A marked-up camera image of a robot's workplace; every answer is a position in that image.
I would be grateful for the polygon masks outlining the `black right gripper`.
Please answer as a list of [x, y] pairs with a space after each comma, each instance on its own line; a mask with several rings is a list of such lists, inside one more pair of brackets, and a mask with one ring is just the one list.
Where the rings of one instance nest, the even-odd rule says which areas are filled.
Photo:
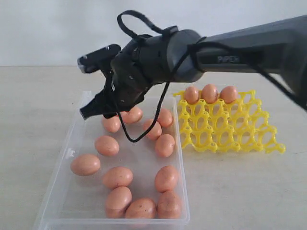
[[[168, 39], [144, 34], [138, 43], [131, 40], [124, 48], [118, 44], [110, 45], [113, 70], [113, 96], [124, 118], [129, 109], [144, 100], [151, 87], [168, 80], [168, 63], [166, 58]], [[80, 109], [83, 119], [102, 115], [106, 119], [117, 116], [106, 90], [102, 90]]]

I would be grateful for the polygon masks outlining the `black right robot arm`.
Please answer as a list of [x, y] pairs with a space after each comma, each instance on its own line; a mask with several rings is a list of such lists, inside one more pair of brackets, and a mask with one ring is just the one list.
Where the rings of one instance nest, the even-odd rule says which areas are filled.
[[306, 16], [201, 37], [176, 26], [161, 29], [137, 11], [124, 15], [140, 19], [156, 36], [133, 32], [119, 15], [117, 22], [130, 42], [125, 47], [111, 44], [78, 59], [81, 72], [99, 70], [106, 78], [103, 90], [80, 109], [84, 119], [113, 117], [142, 102], [155, 85], [195, 82], [205, 72], [259, 73], [306, 109]]

